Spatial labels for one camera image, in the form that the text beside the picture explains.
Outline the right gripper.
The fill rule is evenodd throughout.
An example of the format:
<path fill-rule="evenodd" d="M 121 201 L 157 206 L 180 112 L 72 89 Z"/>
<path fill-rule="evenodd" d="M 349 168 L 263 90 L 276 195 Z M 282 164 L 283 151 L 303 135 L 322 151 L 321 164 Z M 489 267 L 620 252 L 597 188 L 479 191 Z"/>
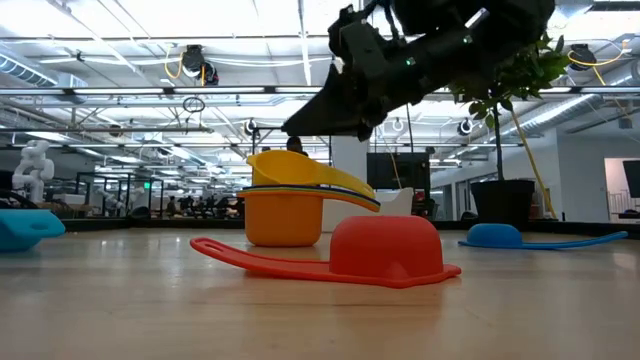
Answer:
<path fill-rule="evenodd" d="M 281 126 L 289 136 L 368 140 L 387 114 L 479 72 L 479 3 L 348 6 L 328 28 L 332 64 L 321 90 Z"/>

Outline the yellow measuring cup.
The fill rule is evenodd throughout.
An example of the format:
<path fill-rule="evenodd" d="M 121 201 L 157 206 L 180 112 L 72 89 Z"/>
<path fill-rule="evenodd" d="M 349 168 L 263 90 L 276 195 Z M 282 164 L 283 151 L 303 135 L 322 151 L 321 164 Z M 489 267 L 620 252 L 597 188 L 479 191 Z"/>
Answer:
<path fill-rule="evenodd" d="M 373 189 L 346 172 L 317 162 L 303 154 L 270 150 L 247 158 L 254 185 L 331 185 L 373 198 Z"/>

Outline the orange measuring cup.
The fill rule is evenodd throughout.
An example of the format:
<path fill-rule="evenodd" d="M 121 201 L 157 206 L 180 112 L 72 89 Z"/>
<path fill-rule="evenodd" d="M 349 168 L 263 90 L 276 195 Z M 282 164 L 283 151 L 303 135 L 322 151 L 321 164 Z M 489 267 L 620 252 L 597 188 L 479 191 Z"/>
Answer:
<path fill-rule="evenodd" d="M 323 203 L 301 195 L 254 195 L 244 200 L 245 233 L 261 247 L 309 247 L 321 237 Z"/>

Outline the red measuring cup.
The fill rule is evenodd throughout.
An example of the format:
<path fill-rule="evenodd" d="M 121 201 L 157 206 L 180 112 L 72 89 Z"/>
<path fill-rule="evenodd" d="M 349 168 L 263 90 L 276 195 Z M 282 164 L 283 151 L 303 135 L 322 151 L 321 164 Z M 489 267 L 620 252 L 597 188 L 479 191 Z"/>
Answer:
<path fill-rule="evenodd" d="M 417 216 L 349 217 L 334 229 L 327 261 L 256 255 L 210 238 L 194 238 L 190 245 L 221 262 L 284 279 L 403 289 L 462 273 L 460 267 L 444 262 L 434 225 Z"/>

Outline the small blue measuring cup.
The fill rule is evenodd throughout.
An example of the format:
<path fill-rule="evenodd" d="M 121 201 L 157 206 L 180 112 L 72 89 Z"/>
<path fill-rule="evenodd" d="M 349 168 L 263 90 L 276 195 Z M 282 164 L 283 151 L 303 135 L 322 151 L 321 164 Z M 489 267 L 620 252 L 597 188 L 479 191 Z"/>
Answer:
<path fill-rule="evenodd" d="M 482 223 L 470 228 L 466 239 L 458 244 L 467 247 L 488 249 L 515 249 L 515 250 L 559 250 L 601 245 L 628 237 L 626 231 L 611 233 L 605 236 L 556 243 L 525 242 L 522 233 L 512 225 Z"/>

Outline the light blue measuring cup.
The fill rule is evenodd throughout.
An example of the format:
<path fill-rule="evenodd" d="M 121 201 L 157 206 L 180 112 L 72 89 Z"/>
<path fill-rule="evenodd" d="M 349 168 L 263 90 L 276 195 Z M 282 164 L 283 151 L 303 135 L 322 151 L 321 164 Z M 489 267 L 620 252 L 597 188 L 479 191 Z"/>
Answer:
<path fill-rule="evenodd" d="M 66 232 L 48 209 L 0 209 L 0 253 L 27 251 L 44 238 Z"/>

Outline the white plastic basket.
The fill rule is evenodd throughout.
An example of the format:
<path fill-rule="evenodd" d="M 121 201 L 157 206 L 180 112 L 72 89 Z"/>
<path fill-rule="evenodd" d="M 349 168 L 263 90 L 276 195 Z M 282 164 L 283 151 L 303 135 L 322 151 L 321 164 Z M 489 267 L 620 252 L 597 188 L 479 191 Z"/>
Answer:
<path fill-rule="evenodd" d="M 325 200 L 323 203 L 322 231 L 331 233 L 344 219 L 351 216 L 407 216 L 411 214 L 413 189 L 374 192 L 375 200 L 380 203 L 378 212 L 365 209 L 344 201 Z"/>

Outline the person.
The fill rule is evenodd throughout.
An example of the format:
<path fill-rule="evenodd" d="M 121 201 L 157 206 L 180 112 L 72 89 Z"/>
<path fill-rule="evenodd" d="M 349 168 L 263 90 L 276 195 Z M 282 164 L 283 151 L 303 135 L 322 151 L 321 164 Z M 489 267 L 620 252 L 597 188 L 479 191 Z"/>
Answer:
<path fill-rule="evenodd" d="M 291 136 L 288 138 L 286 150 L 308 157 L 308 153 L 304 151 L 302 141 L 298 136 Z"/>

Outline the black monitor screen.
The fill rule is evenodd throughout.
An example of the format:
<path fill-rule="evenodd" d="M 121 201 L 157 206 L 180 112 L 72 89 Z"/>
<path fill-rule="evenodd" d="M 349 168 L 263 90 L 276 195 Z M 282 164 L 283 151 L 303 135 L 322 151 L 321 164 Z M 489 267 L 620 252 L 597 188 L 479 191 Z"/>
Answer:
<path fill-rule="evenodd" d="M 367 183 L 375 190 L 428 190 L 430 162 L 426 153 L 368 153 Z"/>

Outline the black plant pot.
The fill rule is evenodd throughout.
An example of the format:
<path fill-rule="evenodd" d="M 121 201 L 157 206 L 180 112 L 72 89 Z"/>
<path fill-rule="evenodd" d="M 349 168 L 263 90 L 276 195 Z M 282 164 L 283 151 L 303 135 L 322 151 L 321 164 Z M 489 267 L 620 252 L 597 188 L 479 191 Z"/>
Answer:
<path fill-rule="evenodd" d="M 481 223 L 508 224 L 518 229 L 529 222 L 534 191 L 535 183 L 530 180 L 496 180 L 471 184 Z"/>

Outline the green leafy plant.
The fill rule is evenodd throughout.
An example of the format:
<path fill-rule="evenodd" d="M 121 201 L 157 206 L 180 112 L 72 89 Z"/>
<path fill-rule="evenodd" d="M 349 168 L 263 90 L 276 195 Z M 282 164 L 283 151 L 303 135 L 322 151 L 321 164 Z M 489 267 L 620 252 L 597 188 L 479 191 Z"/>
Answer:
<path fill-rule="evenodd" d="M 488 83 L 471 78 L 455 80 L 448 88 L 455 102 L 469 103 L 469 114 L 482 120 L 493 131 L 497 147 L 496 166 L 499 181 L 504 180 L 500 115 L 514 115 L 512 98 L 540 99 L 540 91 L 566 73 L 568 55 L 563 51 L 565 37 L 553 39 L 545 32 L 533 45 L 520 50 L 499 64 Z"/>

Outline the white humanoid robot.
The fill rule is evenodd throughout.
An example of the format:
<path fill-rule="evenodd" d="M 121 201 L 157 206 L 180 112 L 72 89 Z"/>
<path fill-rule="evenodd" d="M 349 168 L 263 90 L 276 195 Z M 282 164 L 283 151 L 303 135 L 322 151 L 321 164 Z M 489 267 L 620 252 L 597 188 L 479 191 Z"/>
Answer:
<path fill-rule="evenodd" d="M 12 175 L 12 189 L 29 192 L 29 200 L 40 203 L 44 199 L 44 182 L 52 180 L 55 164 L 46 152 L 50 143 L 45 140 L 30 140 L 21 150 L 21 159 Z"/>

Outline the black wall television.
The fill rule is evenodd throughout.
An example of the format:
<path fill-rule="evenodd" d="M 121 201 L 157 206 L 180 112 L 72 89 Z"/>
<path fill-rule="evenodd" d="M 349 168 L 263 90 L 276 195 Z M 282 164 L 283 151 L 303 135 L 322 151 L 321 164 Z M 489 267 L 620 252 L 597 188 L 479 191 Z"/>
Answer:
<path fill-rule="evenodd" d="M 640 199 L 640 160 L 622 162 L 630 197 Z"/>

